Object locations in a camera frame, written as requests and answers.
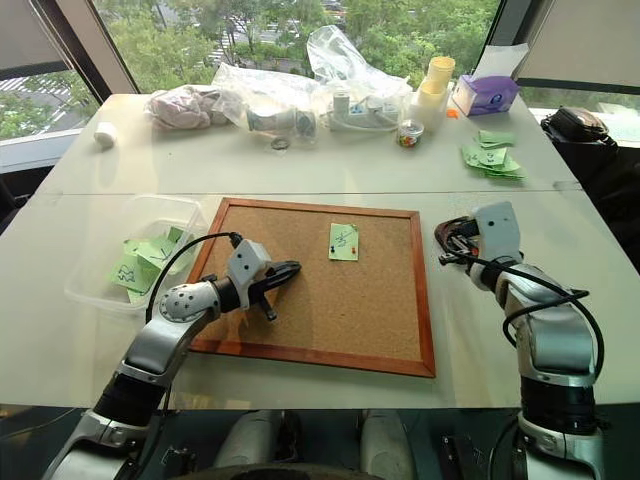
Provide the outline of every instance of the purple tissue box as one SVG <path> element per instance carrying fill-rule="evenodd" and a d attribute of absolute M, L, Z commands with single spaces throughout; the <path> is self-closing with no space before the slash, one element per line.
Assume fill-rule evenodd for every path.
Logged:
<path fill-rule="evenodd" d="M 453 91 L 453 101 L 467 116 L 506 112 L 520 87 L 511 77 L 485 77 L 475 82 L 462 75 Z"/>

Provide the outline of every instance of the white table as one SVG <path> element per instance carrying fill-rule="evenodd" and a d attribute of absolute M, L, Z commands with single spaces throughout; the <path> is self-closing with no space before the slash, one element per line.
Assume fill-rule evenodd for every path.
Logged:
<path fill-rule="evenodd" d="M 63 283 L 129 195 L 39 194 L 0 237 L 3 266 L 0 402 L 90 406 L 142 322 L 74 303 Z M 527 260 L 593 295 L 607 358 L 600 403 L 637 402 L 640 278 L 581 191 L 268 195 L 253 198 L 420 211 L 437 378 L 196 355 L 176 382 L 181 408 L 500 407 L 519 402 L 515 351 L 493 296 L 441 267 L 432 232 L 476 206 L 510 200 Z M 222 198 L 193 196 L 208 220 Z"/>
<path fill-rule="evenodd" d="M 519 98 L 508 113 L 447 118 L 420 148 L 402 149 L 393 133 L 321 130 L 316 148 L 278 155 L 259 135 L 228 126 L 154 131 L 144 118 L 147 96 L 114 95 L 89 122 L 40 188 L 53 194 L 272 194 L 552 190 L 580 188 Z M 118 130 L 118 144 L 101 151 L 98 121 Z M 460 146 L 479 129 L 511 131 L 511 150 L 527 178 L 490 180 L 466 167 Z"/>

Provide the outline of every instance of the plastic bin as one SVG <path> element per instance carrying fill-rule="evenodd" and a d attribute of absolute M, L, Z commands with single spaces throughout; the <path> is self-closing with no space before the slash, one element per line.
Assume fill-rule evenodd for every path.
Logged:
<path fill-rule="evenodd" d="M 188 241 L 207 232 L 198 202 L 159 195 L 139 195 L 123 206 L 114 222 L 102 232 L 100 243 L 86 247 L 65 284 L 65 293 L 79 302 L 111 311 L 142 313 L 149 303 L 151 289 L 135 304 L 130 303 L 126 288 L 111 282 L 110 273 L 123 253 L 123 242 L 131 238 L 152 238 L 166 234 L 171 226 L 184 231 L 171 252 L 173 256 Z M 180 272 L 165 277 L 164 288 L 184 283 L 195 261 Z"/>

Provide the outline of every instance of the plastic bag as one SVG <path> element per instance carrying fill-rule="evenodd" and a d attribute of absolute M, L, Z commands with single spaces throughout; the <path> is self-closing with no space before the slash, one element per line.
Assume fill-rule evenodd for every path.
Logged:
<path fill-rule="evenodd" d="M 216 108 L 240 128 L 280 137 L 283 142 L 315 141 L 315 80 L 223 63 L 212 85 L 220 90 Z"/>
<path fill-rule="evenodd" d="M 206 128 L 224 125 L 227 118 L 217 109 L 219 89 L 209 85 L 183 85 L 158 90 L 145 105 L 145 113 L 160 129 Z"/>
<path fill-rule="evenodd" d="M 394 130 L 404 97 L 412 92 L 406 79 L 369 65 L 335 25 L 309 35 L 309 62 L 322 85 L 319 114 L 331 130 Z"/>

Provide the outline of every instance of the wooden frame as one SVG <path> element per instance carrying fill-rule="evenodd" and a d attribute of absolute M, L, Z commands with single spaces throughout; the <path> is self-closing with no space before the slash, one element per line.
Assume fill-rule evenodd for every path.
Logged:
<path fill-rule="evenodd" d="M 231 207 L 253 207 L 269 209 L 298 210 L 308 212 L 338 213 L 347 215 L 364 215 L 377 217 L 405 218 L 410 222 L 411 255 L 416 288 L 416 302 L 418 312 L 418 332 L 422 362 L 417 360 L 374 357 L 349 353 L 323 352 L 306 348 L 263 345 L 255 343 L 240 343 L 231 341 L 206 340 L 196 338 L 191 344 L 191 350 L 203 353 L 217 353 L 227 355 L 242 355 L 254 358 L 286 360 L 291 362 L 317 363 L 362 370 L 385 371 L 404 375 L 421 377 L 435 377 L 435 358 L 433 339 L 431 335 L 431 321 L 427 303 L 427 279 L 425 272 L 424 254 L 422 250 L 422 231 L 420 215 L 409 210 L 385 210 L 374 208 L 344 207 L 332 205 L 302 204 L 293 202 L 274 202 L 253 199 L 223 198 L 216 217 L 211 224 L 209 233 L 220 231 L 227 212 Z M 189 282 L 197 282 L 211 254 L 216 239 L 205 242 L 189 275 Z"/>

